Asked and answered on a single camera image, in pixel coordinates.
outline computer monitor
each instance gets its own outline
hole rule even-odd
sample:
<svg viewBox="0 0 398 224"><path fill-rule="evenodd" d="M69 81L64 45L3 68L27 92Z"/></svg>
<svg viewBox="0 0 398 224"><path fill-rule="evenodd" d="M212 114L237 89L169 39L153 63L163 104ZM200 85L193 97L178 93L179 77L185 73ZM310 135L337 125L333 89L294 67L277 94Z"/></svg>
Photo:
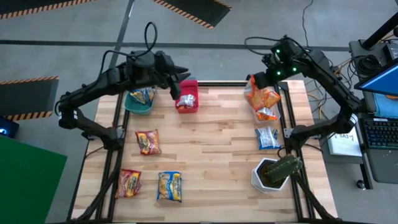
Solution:
<svg viewBox="0 0 398 224"><path fill-rule="evenodd" d="M398 58L355 84L355 89L398 96Z"/></svg>

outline potted plant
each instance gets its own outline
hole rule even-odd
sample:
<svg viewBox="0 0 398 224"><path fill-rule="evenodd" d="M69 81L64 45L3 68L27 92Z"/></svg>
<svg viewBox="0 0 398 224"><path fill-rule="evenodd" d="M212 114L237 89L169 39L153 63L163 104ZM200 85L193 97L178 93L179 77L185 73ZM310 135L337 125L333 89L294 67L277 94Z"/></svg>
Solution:
<svg viewBox="0 0 398 224"><path fill-rule="evenodd" d="M263 158L259 165L252 170L251 183L259 191L265 193L282 190L289 175L302 167L300 158L287 155L278 161Z"/></svg>

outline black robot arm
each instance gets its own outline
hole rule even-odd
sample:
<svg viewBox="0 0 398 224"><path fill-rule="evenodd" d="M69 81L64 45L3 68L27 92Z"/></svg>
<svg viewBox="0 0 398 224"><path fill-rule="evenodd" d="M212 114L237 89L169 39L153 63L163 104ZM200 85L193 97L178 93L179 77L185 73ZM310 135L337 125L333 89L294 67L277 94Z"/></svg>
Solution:
<svg viewBox="0 0 398 224"><path fill-rule="evenodd" d="M156 54L131 52L126 62L103 72L93 83L83 84L80 89L62 95L58 106L58 124L66 129L79 128L86 138L99 137L105 149L118 150L121 145L117 128L97 124L86 118L78 107L104 95L117 95L147 86L170 88L170 94L176 100L181 93L178 83L190 75L184 73L187 71L187 68L175 66L171 57L161 51Z"/></svg>
<svg viewBox="0 0 398 224"><path fill-rule="evenodd" d="M254 75L259 88L273 86L288 77L302 73L313 78L340 105L340 112L330 120L304 126L298 125L287 133L286 150L290 152L301 148L311 136L327 136L331 133L348 133L358 121L359 99L337 79L332 72L328 59L320 50L305 49L294 39L283 37L271 48L272 53L263 57L268 67L266 72Z"/></svg>

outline concrete floor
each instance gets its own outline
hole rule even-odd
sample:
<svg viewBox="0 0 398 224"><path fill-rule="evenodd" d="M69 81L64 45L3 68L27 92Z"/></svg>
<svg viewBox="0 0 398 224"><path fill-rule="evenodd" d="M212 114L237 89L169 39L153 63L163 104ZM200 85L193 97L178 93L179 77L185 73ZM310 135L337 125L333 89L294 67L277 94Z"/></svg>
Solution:
<svg viewBox="0 0 398 224"><path fill-rule="evenodd" d="M79 6L41 12L31 16L0 20L0 40L56 40L117 42L129 0L97 0ZM144 27L154 21L159 43L242 44L245 37L262 35L279 38L288 34L304 44L301 27L303 8L310 0L228 0L233 10L215 27L207 30L150 0L135 0L124 42L143 42ZM350 40L366 38L390 18L398 7L394 0L314 1L305 22L310 45L347 47ZM272 44L253 42L254 44ZM98 75L102 54L113 47L0 45L0 81L59 75L57 98ZM122 48L123 52L133 48ZM247 50L154 49L164 50L177 65L188 67L199 80L242 80L247 74L265 69L261 58ZM333 63L349 58L348 52L325 52ZM304 79L301 75L293 79ZM313 84L307 90L314 89ZM82 108L93 119L94 101ZM324 106L331 118L339 110L333 100ZM79 131L57 125L57 117L20 121L18 139L68 156L63 176L47 222L61 222L67 212L87 145ZM359 165L326 163L339 217L348 221L396 223L398 186L377 184L362 191L355 182L361 178Z"/></svg>

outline green screen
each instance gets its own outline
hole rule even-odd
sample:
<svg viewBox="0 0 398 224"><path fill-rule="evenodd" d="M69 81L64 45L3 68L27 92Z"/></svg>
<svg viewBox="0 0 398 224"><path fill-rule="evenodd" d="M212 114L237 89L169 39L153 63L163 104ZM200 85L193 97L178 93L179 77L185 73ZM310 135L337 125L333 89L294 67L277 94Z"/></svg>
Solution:
<svg viewBox="0 0 398 224"><path fill-rule="evenodd" d="M45 223L67 157L0 136L0 223Z"/></svg>

